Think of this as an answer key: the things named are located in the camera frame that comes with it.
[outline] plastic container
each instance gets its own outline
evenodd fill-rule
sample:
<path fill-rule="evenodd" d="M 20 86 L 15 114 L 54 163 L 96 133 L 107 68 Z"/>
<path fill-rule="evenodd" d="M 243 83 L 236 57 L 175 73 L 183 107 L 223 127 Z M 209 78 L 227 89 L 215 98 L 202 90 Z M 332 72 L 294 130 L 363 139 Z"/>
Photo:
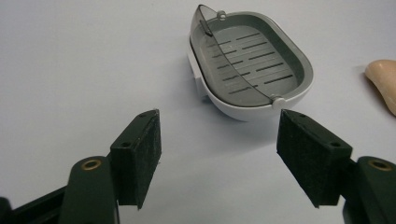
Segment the plastic container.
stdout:
<path fill-rule="evenodd" d="M 200 5 L 189 60 L 201 96 L 240 120 L 265 119 L 295 105 L 313 82 L 304 54 L 268 17 Z"/>

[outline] brass insert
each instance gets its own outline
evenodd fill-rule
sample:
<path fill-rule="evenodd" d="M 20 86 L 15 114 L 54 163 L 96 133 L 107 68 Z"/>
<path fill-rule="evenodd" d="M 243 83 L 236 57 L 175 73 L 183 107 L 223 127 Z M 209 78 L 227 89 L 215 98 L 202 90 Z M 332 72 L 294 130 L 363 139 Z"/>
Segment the brass insert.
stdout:
<path fill-rule="evenodd" d="M 90 171 L 98 168 L 102 164 L 101 161 L 94 159 L 94 160 L 88 160 L 82 163 L 81 168 L 85 171 Z"/>
<path fill-rule="evenodd" d="M 391 171 L 392 167 L 385 161 L 380 161 L 380 160 L 370 160 L 369 164 L 373 166 L 375 169 L 381 170 L 381 171 Z"/>

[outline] beige object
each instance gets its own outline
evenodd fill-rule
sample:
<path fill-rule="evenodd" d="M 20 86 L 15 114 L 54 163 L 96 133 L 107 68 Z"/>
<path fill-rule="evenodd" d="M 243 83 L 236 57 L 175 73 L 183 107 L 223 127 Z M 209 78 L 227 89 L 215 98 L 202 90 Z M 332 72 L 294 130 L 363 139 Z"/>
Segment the beige object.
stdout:
<path fill-rule="evenodd" d="M 367 65 L 365 73 L 381 92 L 390 112 L 396 116 L 396 61 L 374 61 Z"/>

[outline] black plastic part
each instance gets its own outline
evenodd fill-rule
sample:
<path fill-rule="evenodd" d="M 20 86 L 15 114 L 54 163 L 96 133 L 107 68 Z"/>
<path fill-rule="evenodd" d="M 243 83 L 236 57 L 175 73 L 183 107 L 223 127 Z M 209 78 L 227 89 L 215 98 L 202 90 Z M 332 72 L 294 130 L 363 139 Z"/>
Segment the black plastic part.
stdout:
<path fill-rule="evenodd" d="M 347 166 L 343 167 L 340 171 L 337 181 L 340 194 L 348 202 L 348 207 L 354 207 L 356 211 L 359 211 L 363 210 L 363 204 L 361 203 L 361 196 L 357 191 L 356 169 L 356 162 L 349 160 Z"/>
<path fill-rule="evenodd" d="M 111 160 L 119 205 L 143 206 L 161 157 L 160 112 L 142 113 L 111 145 Z"/>
<path fill-rule="evenodd" d="M 64 200 L 64 189 L 57 189 L 45 196 L 27 203 L 12 213 L 13 223 L 58 223 Z"/>
<path fill-rule="evenodd" d="M 107 158 L 90 157 L 79 161 L 70 173 L 59 223 L 119 223 L 116 200 Z"/>
<path fill-rule="evenodd" d="M 344 204 L 343 217 L 346 224 L 370 224 L 364 209 L 351 205 L 348 201 Z"/>
<path fill-rule="evenodd" d="M 315 207 L 337 205 L 350 145 L 308 116 L 282 110 L 276 148 Z"/>
<path fill-rule="evenodd" d="M 0 224 L 7 224 L 7 220 L 11 216 L 11 205 L 8 199 L 0 198 Z"/>
<path fill-rule="evenodd" d="M 396 165 L 360 157 L 356 181 L 370 223 L 396 224 Z"/>

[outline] white table surface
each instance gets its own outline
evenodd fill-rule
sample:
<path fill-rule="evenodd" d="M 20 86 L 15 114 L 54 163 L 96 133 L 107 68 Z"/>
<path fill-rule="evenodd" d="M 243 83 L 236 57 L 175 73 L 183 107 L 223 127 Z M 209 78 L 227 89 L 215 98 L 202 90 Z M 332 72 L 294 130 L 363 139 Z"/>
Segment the white table surface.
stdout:
<path fill-rule="evenodd" d="M 396 1 L 2 1 L 0 195 L 18 207 L 105 156 L 139 113 L 161 111 L 163 155 L 143 209 L 121 223 L 344 223 L 314 208 L 276 154 L 279 117 L 241 122 L 196 93 L 187 59 L 198 4 L 273 19 L 312 63 L 293 110 L 396 162 L 396 118 L 365 66 L 396 60 Z"/>

